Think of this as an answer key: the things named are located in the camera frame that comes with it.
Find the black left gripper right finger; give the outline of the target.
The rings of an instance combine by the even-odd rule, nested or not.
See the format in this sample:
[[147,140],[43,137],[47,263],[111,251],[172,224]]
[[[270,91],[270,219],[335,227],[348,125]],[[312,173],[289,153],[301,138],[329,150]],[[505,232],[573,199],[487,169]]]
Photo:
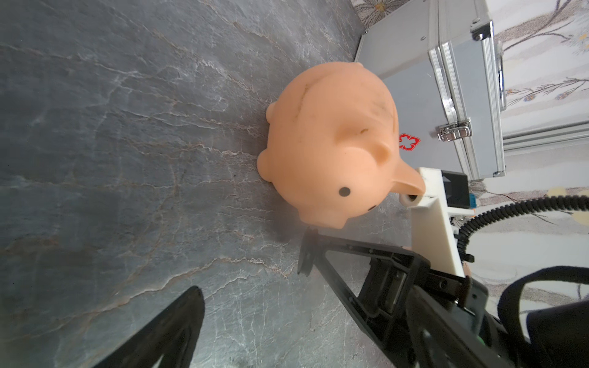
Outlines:
[[509,366],[418,286],[407,296],[406,319],[420,367]]

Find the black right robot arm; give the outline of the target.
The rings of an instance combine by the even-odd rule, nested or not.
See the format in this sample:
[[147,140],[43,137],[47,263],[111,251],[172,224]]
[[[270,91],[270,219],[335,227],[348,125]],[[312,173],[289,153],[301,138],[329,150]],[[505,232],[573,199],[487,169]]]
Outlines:
[[471,236],[503,220],[585,212],[587,196],[504,205],[452,228],[445,196],[406,198],[413,246],[323,236],[302,240],[298,270],[318,270],[340,303],[395,367],[586,367],[588,270],[543,268],[515,280],[487,311],[486,286],[464,274]]

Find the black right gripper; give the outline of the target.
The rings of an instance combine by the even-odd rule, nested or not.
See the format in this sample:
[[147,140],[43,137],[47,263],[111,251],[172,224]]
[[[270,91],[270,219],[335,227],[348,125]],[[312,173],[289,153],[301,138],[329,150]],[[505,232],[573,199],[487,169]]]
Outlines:
[[469,277],[434,271],[424,257],[401,247],[340,239],[310,228],[302,239],[298,273],[309,276],[314,270],[396,367],[420,367],[406,322],[406,299],[414,285],[506,362],[498,329],[485,311],[486,288]]

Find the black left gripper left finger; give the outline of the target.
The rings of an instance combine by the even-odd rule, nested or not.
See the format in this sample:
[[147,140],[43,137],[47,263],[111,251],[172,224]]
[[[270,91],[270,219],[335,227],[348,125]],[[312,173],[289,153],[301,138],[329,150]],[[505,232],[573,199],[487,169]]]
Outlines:
[[204,317],[202,291],[190,287],[97,366],[189,367]]

